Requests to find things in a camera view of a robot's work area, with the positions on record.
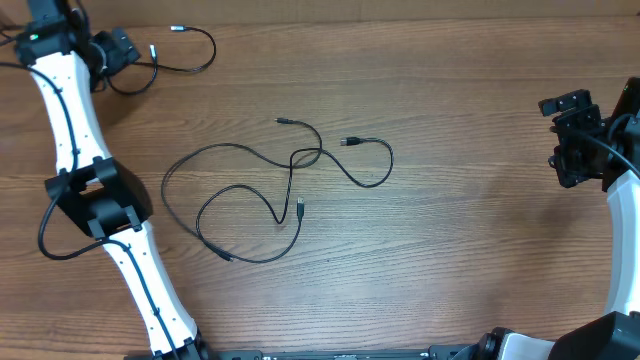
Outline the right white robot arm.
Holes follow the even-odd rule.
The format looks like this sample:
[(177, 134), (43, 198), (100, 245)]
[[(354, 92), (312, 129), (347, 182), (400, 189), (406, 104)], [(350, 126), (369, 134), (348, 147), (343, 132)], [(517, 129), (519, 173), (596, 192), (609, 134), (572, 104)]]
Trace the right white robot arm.
[(548, 163), (561, 186), (599, 179), (612, 222), (609, 291), (602, 317), (554, 340), (504, 328), (486, 333), (459, 359), (619, 360), (639, 356), (639, 80), (627, 80), (610, 117), (580, 89), (538, 104), (558, 144)]

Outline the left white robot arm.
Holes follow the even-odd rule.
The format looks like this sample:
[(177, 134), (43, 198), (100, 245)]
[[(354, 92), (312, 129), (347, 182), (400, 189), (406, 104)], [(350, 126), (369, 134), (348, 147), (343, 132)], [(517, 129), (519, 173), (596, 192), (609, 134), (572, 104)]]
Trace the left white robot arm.
[(143, 319), (151, 358), (213, 358), (159, 255), (150, 196), (109, 152), (93, 106), (97, 86), (134, 64), (138, 50), (120, 28), (93, 34), (82, 6), (32, 0), (28, 8), (31, 22), (10, 40), (17, 57), (12, 66), (36, 82), (56, 148), (56, 174), (45, 182), (51, 202), (39, 226), (39, 250), (59, 258), (46, 248), (44, 233), (60, 209), (92, 240), (69, 259), (102, 248), (116, 263)]

